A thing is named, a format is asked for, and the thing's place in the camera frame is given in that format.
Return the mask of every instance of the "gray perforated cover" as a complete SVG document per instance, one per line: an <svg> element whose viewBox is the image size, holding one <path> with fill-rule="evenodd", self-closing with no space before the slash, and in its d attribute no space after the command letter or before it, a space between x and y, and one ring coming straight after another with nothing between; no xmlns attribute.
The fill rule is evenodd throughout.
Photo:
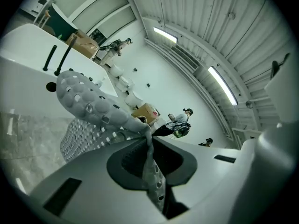
<svg viewBox="0 0 299 224"><path fill-rule="evenodd" d="M58 76L57 98L67 111L76 116L60 144L66 161L127 139L147 138L149 149L142 179L149 186L148 197L162 212L166 181L153 158L150 126L121 109L97 85L75 71L64 71Z"/></svg>

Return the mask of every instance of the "fluorescent light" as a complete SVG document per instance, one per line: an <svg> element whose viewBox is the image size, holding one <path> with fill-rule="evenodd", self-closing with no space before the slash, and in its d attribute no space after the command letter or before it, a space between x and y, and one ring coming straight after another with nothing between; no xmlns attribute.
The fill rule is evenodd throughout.
<svg viewBox="0 0 299 224"><path fill-rule="evenodd" d="M173 36L173 35L165 32L165 31L163 31L163 30L161 30L159 28L154 27L154 31L158 32L159 34L161 34L163 36L165 36L166 38L168 38L169 40L173 41L174 43L178 42L178 38L177 37L175 37L175 36Z"/></svg>
<svg viewBox="0 0 299 224"><path fill-rule="evenodd" d="M212 74L212 76L214 76L214 78L216 79L216 81L222 87L223 91L228 96L228 99L232 103L232 105L237 105L238 104L237 99L235 98L235 96L232 93L231 89L229 88L228 84L226 84L226 82L223 80L223 78L221 77L221 75L219 74L219 72L213 66L211 66L208 69L208 71Z"/></svg>

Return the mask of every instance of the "person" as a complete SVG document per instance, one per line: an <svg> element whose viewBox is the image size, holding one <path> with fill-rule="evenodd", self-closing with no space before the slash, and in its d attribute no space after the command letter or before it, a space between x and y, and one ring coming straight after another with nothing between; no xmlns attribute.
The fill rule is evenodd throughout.
<svg viewBox="0 0 299 224"><path fill-rule="evenodd" d="M200 143L199 145L200 146L210 147L212 143L213 143L213 139L208 138L208 139L206 139L206 143Z"/></svg>
<svg viewBox="0 0 299 224"><path fill-rule="evenodd" d="M132 43L133 42L130 38L128 38L124 42L120 42L120 43L113 42L111 45L108 46L108 47L110 47L110 49L107 52L107 54L103 57L103 59L101 60L100 66L105 65L107 63L107 61L109 61L116 54L118 56L121 56L121 50L124 49L125 46L132 44Z"/></svg>
<svg viewBox="0 0 299 224"><path fill-rule="evenodd" d="M171 122L161 126L158 128L153 135L154 136L168 136L172 134L173 128L176 125L180 125L182 123L187 123L190 116L193 114L192 109L183 109L185 112L183 114L178 115L177 117L174 117L174 115L169 114L168 117L170 118Z"/></svg>

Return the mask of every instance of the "black hose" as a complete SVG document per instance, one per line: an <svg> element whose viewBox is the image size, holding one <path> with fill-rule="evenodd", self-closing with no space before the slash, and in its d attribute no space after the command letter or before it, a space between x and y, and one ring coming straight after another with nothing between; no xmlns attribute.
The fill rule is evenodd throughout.
<svg viewBox="0 0 299 224"><path fill-rule="evenodd" d="M52 47L52 50L50 51L49 56L48 56L48 58L47 58L46 64L45 64L45 66L43 67L43 71L47 71L47 70L48 70L48 65L49 65L49 63L50 63L50 60L51 60L51 58L52 58L52 56L53 56L53 54L54 54L56 48L57 48L57 45L54 45L54 46Z"/></svg>
<svg viewBox="0 0 299 224"><path fill-rule="evenodd" d="M61 67L62 67L62 64L64 63L64 60L65 60L66 56L69 54L69 52L70 52L72 46L73 46L74 43L76 42L76 39L77 39L77 37L75 36L74 39L71 41L69 47L67 48L67 50L66 50L64 56L63 56L62 59L61 59L61 62L60 62L60 64L59 64L57 70L54 72L54 75L55 75L55 76L59 76L59 74L60 74L60 70L61 70Z"/></svg>

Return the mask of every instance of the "corrugated metal ceiling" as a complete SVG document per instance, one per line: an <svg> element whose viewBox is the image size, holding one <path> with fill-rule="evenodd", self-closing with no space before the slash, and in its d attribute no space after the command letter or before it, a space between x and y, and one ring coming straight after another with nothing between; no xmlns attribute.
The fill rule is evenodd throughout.
<svg viewBox="0 0 299 224"><path fill-rule="evenodd" d="M270 80L272 61L282 62L296 41L271 0L135 2L150 41L171 54L174 43L153 31L153 26L159 26L177 36L178 46L200 62L202 67L193 75L213 97L230 127L262 131L279 122L264 87ZM210 51L204 48L205 42ZM230 86L237 107L207 71L210 66L217 67ZM261 100L248 109L248 99Z"/></svg>

